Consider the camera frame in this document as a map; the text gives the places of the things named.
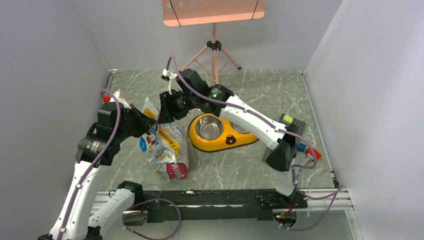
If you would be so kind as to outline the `pet food bag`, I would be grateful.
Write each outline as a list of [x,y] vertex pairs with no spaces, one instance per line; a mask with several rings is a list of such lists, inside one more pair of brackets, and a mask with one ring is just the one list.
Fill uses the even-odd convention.
[[139,146],[147,163],[168,183],[187,177],[187,140],[179,125],[154,125],[140,137]]

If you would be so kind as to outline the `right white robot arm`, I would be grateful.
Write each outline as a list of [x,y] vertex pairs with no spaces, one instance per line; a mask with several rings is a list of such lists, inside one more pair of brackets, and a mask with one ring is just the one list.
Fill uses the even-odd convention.
[[276,172],[277,204],[288,208],[295,202],[296,176],[292,166],[300,140],[297,127],[286,126],[266,117],[221,84],[208,86],[195,70],[173,73],[164,69],[161,77],[169,82],[176,80],[181,89],[169,89],[160,94],[160,124],[181,120],[190,110],[199,109],[240,126],[271,150],[265,161]]

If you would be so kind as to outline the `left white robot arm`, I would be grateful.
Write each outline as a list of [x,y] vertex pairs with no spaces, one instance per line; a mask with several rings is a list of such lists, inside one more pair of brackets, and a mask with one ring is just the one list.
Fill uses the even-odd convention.
[[160,112],[151,103],[138,110],[125,102],[103,103],[97,121],[78,143],[74,174],[62,210],[40,240],[102,240],[126,209],[137,210],[144,203],[141,184],[124,181],[116,193],[94,214],[97,192],[112,165],[121,143],[139,138],[152,129]]

